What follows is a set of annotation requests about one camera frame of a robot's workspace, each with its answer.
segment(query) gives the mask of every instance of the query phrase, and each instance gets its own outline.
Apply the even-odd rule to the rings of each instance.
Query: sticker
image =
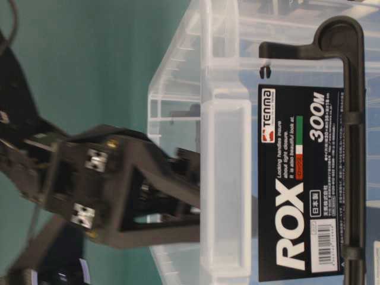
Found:
[[[343,89],[258,94],[259,281],[342,274]]]
[[[262,89],[261,100],[261,142],[274,143],[276,135],[276,90]]]
[[[375,265],[375,285],[380,285],[380,242],[373,244],[373,264]]]

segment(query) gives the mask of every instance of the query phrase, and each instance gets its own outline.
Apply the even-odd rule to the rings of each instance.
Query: tenma logo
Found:
[[[276,134],[276,90],[263,89],[261,96],[261,142],[274,143]]]

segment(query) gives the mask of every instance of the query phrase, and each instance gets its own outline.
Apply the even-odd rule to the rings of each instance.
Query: screw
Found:
[[[92,238],[92,239],[97,239],[98,238],[98,234],[97,232],[95,232],[94,230],[91,230],[89,232],[86,232],[86,235],[89,237],[89,238]]]
[[[107,142],[107,146],[110,148],[117,148],[119,146],[119,143],[115,139],[111,139]]]

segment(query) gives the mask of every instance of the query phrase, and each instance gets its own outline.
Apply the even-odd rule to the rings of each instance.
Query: black cable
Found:
[[[33,210],[33,216],[31,218],[30,226],[28,229],[28,236],[27,236],[27,245],[32,242],[34,239],[34,230],[36,229],[37,223],[38,223],[38,217],[40,214],[40,206],[38,204],[34,205],[34,210]]]
[[[12,14],[13,14],[13,27],[8,39],[4,39],[2,44],[0,45],[0,56],[7,49],[8,46],[12,44],[14,41],[17,30],[18,30],[18,11],[15,0],[8,0],[9,5],[11,6]]]

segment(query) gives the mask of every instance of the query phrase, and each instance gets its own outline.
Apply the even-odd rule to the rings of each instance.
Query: red logo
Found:
[[[271,141],[273,142],[274,141],[274,131],[271,131],[269,133],[269,140],[267,139],[267,135],[266,135],[266,130],[263,129],[262,130],[262,141]]]

